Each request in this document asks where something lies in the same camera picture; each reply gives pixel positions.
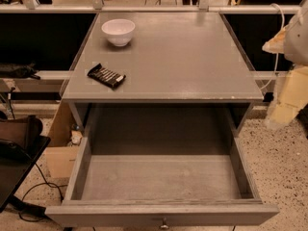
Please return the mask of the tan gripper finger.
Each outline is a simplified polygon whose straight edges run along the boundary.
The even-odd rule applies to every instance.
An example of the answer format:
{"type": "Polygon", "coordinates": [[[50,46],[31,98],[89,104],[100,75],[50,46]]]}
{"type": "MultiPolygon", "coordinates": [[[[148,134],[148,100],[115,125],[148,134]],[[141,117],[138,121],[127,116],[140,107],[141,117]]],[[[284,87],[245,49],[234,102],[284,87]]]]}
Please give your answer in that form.
{"type": "Polygon", "coordinates": [[[297,65],[277,88],[279,92],[269,104],[265,119],[266,126],[272,130],[289,125],[308,104],[308,66],[297,65]]]}
{"type": "Polygon", "coordinates": [[[262,50],[271,54],[283,54],[285,35],[286,29],[283,28],[273,38],[265,42],[262,50]]]}

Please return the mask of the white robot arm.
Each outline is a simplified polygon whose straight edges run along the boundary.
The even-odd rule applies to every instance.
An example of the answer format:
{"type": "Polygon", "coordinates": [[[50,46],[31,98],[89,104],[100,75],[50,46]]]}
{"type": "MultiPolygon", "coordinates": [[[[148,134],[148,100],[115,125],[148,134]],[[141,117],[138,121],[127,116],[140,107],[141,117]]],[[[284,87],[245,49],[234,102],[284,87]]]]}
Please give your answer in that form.
{"type": "Polygon", "coordinates": [[[308,104],[308,9],[301,8],[262,50],[283,54],[295,65],[270,103],[266,117],[268,128],[280,129],[289,125],[308,104]]]}

